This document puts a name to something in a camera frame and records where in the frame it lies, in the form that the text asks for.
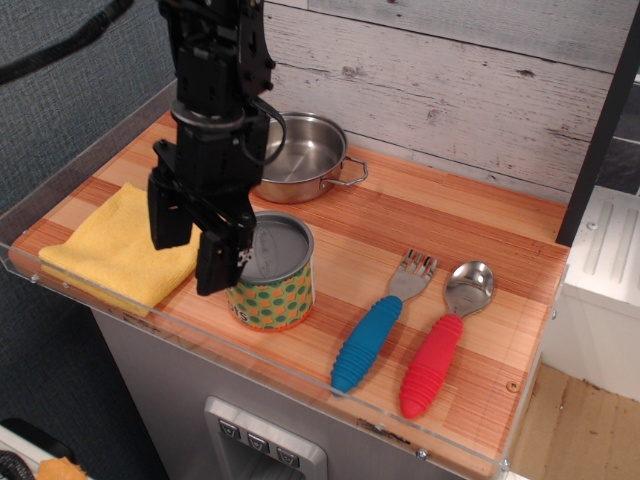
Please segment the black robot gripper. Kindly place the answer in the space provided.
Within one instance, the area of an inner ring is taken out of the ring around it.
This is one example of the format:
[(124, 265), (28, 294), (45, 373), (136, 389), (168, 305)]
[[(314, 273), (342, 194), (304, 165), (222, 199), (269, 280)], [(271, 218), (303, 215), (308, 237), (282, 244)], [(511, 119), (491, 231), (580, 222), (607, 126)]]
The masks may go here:
[(153, 146), (158, 164), (147, 198), (156, 250), (186, 245), (192, 226), (203, 232), (196, 264), (197, 294), (238, 284), (252, 254), (255, 224), (249, 191), (260, 183), (270, 119), (255, 107), (205, 116), (174, 107), (177, 140)]

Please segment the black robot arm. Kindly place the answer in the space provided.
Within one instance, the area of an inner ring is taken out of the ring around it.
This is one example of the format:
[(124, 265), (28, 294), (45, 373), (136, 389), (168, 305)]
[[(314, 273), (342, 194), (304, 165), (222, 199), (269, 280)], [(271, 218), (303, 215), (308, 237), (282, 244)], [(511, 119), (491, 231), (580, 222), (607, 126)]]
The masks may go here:
[(158, 250), (201, 231), (197, 291), (236, 285), (252, 251), (250, 191), (277, 154), (267, 150), (280, 114), (261, 100), (273, 87), (261, 1), (162, 1), (177, 79), (171, 115), (177, 141), (160, 140), (147, 188)]

